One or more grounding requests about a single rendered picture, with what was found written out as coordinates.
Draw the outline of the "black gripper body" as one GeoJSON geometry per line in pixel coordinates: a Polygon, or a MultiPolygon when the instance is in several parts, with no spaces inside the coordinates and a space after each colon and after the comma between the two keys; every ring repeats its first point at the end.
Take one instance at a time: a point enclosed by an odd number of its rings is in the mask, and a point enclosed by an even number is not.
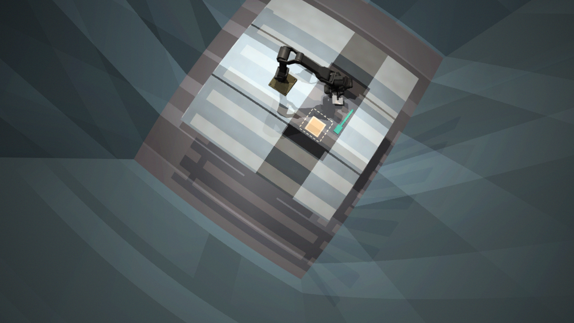
{"type": "Polygon", "coordinates": [[[353,87],[352,85],[352,78],[348,78],[348,83],[347,86],[332,86],[330,87],[329,85],[325,84],[324,86],[324,93],[325,94],[330,94],[330,91],[333,92],[335,90],[339,90],[341,88],[346,88],[346,89],[351,89],[353,87]]]}

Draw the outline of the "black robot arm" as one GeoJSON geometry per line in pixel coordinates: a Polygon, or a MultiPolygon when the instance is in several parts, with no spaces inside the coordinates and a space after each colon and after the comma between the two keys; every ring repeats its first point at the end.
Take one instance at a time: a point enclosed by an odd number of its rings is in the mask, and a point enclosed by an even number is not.
{"type": "Polygon", "coordinates": [[[276,60],[277,62],[279,62],[279,67],[275,72],[274,79],[276,79],[280,83],[284,82],[287,79],[288,72],[290,71],[289,68],[287,67],[287,64],[289,65],[296,63],[302,65],[309,71],[313,72],[318,80],[320,80],[322,83],[326,83],[330,87],[347,86],[348,83],[347,76],[342,76],[339,74],[339,72],[336,72],[331,68],[319,66],[318,64],[310,60],[310,58],[305,57],[302,52],[296,51],[293,47],[281,46],[276,60]],[[296,54],[296,57],[295,59],[288,61],[291,51],[296,54]],[[330,75],[331,73],[332,75],[330,75]]]}

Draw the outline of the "beige square tile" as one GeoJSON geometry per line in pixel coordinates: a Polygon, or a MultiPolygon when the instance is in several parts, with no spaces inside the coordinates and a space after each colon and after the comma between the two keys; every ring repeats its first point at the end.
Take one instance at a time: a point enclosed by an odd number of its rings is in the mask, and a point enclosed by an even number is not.
{"type": "Polygon", "coordinates": [[[325,123],[321,122],[319,119],[315,118],[314,116],[310,119],[307,127],[305,130],[309,131],[310,133],[314,134],[314,136],[318,137],[321,131],[326,126],[325,123]]]}

